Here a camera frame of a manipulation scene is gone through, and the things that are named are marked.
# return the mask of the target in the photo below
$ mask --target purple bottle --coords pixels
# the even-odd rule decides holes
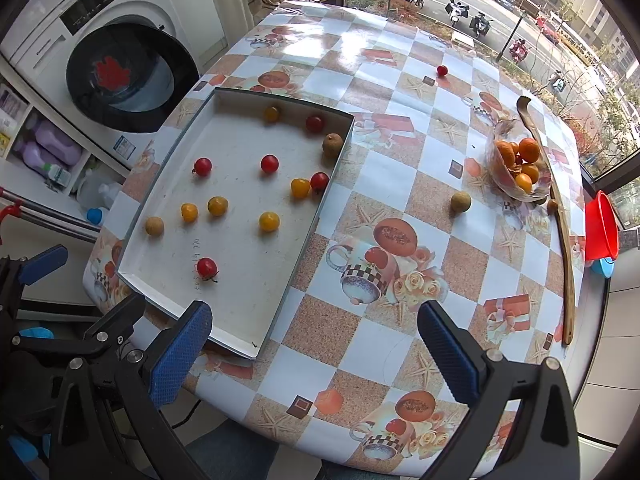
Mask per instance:
[[[66,166],[57,160],[55,156],[32,140],[24,142],[22,139],[17,139],[14,144],[14,151],[22,155],[22,160],[27,166],[42,176],[47,176],[47,171],[44,169],[44,165],[47,163],[57,164],[60,168],[66,169]]]
[[[80,160],[82,148],[50,121],[42,121],[36,129],[35,135],[39,145],[65,164],[73,166]]]

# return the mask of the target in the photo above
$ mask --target tray rim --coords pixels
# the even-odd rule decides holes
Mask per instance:
[[[232,348],[231,346],[229,346],[228,344],[225,344],[224,342],[217,340],[215,338],[212,338],[212,336],[209,334],[209,336],[207,337],[207,340],[212,341],[213,343],[222,346],[223,348],[226,348],[227,350],[234,352],[236,355],[239,355],[240,357],[243,357],[245,359],[249,359],[249,360],[255,360],[258,357],[258,354],[260,353],[260,350],[262,349],[262,346],[264,345],[264,342],[269,338],[269,336],[271,335],[271,332],[273,331],[273,327],[278,319],[278,315],[280,314],[280,311],[282,309],[282,305],[284,304],[284,300],[287,296],[287,293],[289,291],[289,288],[291,287],[291,283],[293,282],[293,279],[296,275],[296,272],[298,271],[298,267],[300,266],[300,262],[302,260],[302,256],[305,254],[306,252],[306,248],[308,247],[309,241],[311,240],[312,235],[316,232],[316,227],[318,225],[318,221],[320,218],[320,212],[322,211],[322,207],[324,206],[324,201],[326,200],[326,197],[331,189],[331,184],[334,181],[335,178],[335,173],[338,169],[338,166],[340,165],[342,158],[344,156],[344,152],[345,152],[345,148],[348,144],[348,142],[351,141],[351,134],[353,132],[353,126],[355,123],[355,116],[353,114],[350,114],[348,112],[345,112],[343,110],[338,110],[336,108],[331,108],[329,106],[326,105],[321,105],[318,103],[314,103],[311,101],[306,101],[304,99],[298,99],[298,98],[294,98],[294,97],[290,97],[290,96],[284,96],[284,95],[279,95],[279,94],[265,94],[264,92],[255,92],[252,90],[244,90],[244,89],[240,89],[240,88],[223,88],[223,87],[215,87],[213,89],[213,91],[208,95],[208,97],[206,99],[204,99],[204,101],[202,102],[202,104],[198,107],[198,109],[196,110],[196,112],[193,114],[193,116],[189,119],[189,122],[187,122],[187,124],[184,125],[184,127],[182,128],[182,130],[180,131],[180,133],[178,134],[178,136],[175,138],[173,145],[171,146],[171,148],[169,149],[169,151],[167,152],[167,154],[164,157],[164,160],[162,161],[162,164],[160,165],[160,168],[158,169],[158,172],[154,175],[153,180],[151,181],[151,183],[149,184],[149,186],[146,188],[145,191],[145,195],[142,197],[142,200],[140,201],[138,208],[136,210],[136,214],[133,217],[133,220],[130,222],[129,227],[127,228],[127,234],[123,240],[122,243],[122,256],[120,257],[120,261],[118,262],[118,265],[116,266],[116,274],[118,275],[118,277],[123,280],[127,286],[129,286],[133,291],[135,291],[137,294],[141,294],[142,296],[145,297],[145,300],[147,303],[153,305],[155,308],[160,309],[162,312],[164,312],[165,314],[167,314],[168,316],[170,316],[173,319],[178,319],[178,317],[173,313],[170,312],[167,308],[163,307],[162,305],[158,304],[157,302],[153,301],[151,298],[148,298],[142,291],[140,291],[135,285],[133,285],[129,279],[128,276],[132,275],[131,273],[127,273],[127,274],[123,274],[120,271],[120,265],[124,259],[124,253],[127,250],[127,246],[129,245],[129,241],[131,238],[131,235],[133,234],[133,230],[135,229],[136,225],[138,224],[138,220],[140,219],[140,215],[142,214],[142,210],[144,209],[145,203],[148,200],[149,196],[151,195],[151,192],[153,191],[154,187],[156,186],[156,183],[158,182],[161,173],[164,171],[164,168],[166,167],[168,161],[171,159],[171,156],[174,154],[175,150],[177,149],[178,145],[180,145],[180,143],[182,142],[185,134],[187,133],[188,129],[191,127],[191,125],[194,123],[194,121],[196,120],[196,118],[200,115],[200,113],[204,110],[204,107],[209,104],[209,101],[211,101],[212,99],[215,99],[216,95],[220,95],[220,94],[254,94],[254,95],[258,95],[260,97],[263,98],[268,98],[268,99],[275,99],[277,101],[284,101],[284,102],[295,102],[297,104],[306,106],[306,107],[310,107],[310,108],[316,108],[318,110],[322,110],[325,113],[329,113],[329,114],[337,114],[341,117],[343,117],[344,119],[347,119],[350,121],[350,127],[349,130],[347,131],[345,137],[344,137],[344,143],[342,145],[342,149],[340,150],[340,154],[338,155],[338,158],[335,161],[335,165],[334,165],[334,169],[331,173],[331,176],[329,177],[329,183],[327,184],[326,189],[324,190],[324,193],[322,194],[322,198],[320,199],[320,202],[318,204],[318,208],[316,208],[316,212],[314,214],[314,217],[309,225],[309,231],[306,234],[305,237],[305,241],[302,244],[302,248],[300,249],[300,253],[298,254],[298,257],[296,259],[296,263],[293,266],[293,271],[289,277],[289,280],[287,281],[287,285],[285,286],[285,289],[282,293],[282,296],[280,298],[280,301],[278,302],[278,306],[276,308],[276,311],[273,315],[273,319],[271,319],[271,323],[269,325],[269,328],[267,329],[267,332],[264,335],[264,338],[262,340],[262,342],[260,343],[260,346],[258,346],[256,348],[255,351],[255,355],[251,354],[246,354],[245,352],[237,349],[237,348]]]

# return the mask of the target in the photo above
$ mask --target metal screw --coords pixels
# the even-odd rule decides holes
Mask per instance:
[[[142,353],[142,350],[132,350],[127,354],[127,361],[130,363],[137,363],[142,360],[143,356],[144,354]]]
[[[558,361],[558,359],[556,359],[555,357],[547,357],[545,359],[545,365],[547,365],[552,370],[558,370],[558,368],[560,367],[560,361]]]
[[[486,356],[490,361],[493,361],[494,363],[502,361],[502,358],[504,357],[502,355],[502,352],[500,352],[497,348],[489,348],[486,351]]]
[[[73,359],[71,359],[71,361],[69,361],[69,368],[71,368],[72,370],[78,370],[78,368],[81,366],[82,366],[81,357],[74,357]]]

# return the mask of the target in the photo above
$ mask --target washing machine door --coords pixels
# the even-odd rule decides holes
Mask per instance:
[[[97,123],[131,133],[158,131],[198,78],[179,41],[141,23],[94,30],[66,65],[76,107]]]

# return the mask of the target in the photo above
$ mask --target red scooter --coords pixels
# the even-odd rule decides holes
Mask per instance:
[[[519,64],[525,60],[527,54],[529,53],[530,47],[526,47],[525,40],[516,40],[509,47],[509,53],[511,54],[511,59],[515,64]]]

